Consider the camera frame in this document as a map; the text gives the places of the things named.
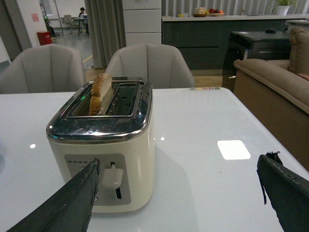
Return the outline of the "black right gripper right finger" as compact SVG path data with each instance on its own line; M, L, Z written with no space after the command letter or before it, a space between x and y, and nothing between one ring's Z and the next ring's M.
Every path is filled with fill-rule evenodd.
M309 181L284 167L278 152L262 154L257 174L264 203L270 200L285 232L309 230Z

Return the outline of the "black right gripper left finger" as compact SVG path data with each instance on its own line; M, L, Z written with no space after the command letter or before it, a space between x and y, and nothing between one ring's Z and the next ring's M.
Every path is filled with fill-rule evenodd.
M90 161L78 174L10 232L85 232L98 192L100 161Z

